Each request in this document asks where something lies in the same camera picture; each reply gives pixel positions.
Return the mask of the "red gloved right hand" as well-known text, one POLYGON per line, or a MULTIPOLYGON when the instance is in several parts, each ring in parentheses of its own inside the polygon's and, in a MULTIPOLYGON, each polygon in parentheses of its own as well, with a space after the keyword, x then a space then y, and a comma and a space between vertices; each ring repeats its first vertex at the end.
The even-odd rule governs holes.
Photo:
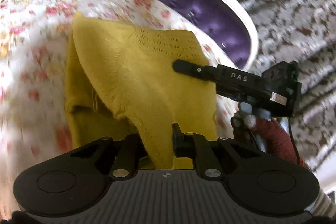
POLYGON ((293 136, 288 134, 276 121, 256 117, 252 114, 236 112, 231 118, 234 140, 244 144, 255 144, 256 136, 266 143, 266 152, 288 162, 308 169, 308 165, 300 157, 293 136))

